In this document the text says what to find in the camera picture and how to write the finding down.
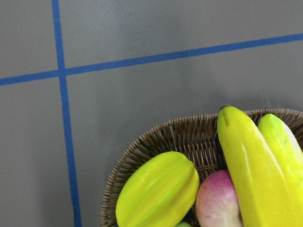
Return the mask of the pale yellow-green banana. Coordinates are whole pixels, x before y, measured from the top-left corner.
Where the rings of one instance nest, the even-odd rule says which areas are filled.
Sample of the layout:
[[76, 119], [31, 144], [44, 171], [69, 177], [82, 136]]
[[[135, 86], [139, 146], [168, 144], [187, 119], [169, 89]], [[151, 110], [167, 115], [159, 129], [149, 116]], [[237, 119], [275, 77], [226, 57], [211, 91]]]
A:
[[298, 226], [303, 225], [303, 152], [289, 127], [277, 116], [268, 113], [258, 129], [276, 158], [289, 188], [288, 198], [294, 203]]

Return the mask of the yellow fruit in basket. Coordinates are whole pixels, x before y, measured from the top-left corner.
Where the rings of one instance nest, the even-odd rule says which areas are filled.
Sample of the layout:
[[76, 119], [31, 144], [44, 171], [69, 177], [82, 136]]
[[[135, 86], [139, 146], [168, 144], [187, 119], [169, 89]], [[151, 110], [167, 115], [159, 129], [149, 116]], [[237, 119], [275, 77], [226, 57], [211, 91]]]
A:
[[195, 165], [175, 151], [161, 153], [136, 170], [116, 203], [120, 227], [175, 227], [196, 199]]

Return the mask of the pink apple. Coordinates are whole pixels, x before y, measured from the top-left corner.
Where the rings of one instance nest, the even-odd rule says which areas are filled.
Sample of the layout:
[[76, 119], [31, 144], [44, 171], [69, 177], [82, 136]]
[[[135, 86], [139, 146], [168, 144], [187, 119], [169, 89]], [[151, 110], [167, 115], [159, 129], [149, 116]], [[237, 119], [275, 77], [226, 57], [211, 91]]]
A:
[[202, 227], [242, 227], [237, 195], [228, 170], [209, 175], [196, 196], [196, 216]]

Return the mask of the green fruit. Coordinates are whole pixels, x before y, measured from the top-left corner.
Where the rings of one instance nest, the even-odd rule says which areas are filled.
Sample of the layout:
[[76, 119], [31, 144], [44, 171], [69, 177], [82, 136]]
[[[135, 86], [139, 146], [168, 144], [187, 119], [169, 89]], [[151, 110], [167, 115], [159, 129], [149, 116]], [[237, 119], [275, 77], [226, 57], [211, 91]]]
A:
[[181, 221], [176, 225], [176, 227], [192, 227], [192, 226], [185, 221]]

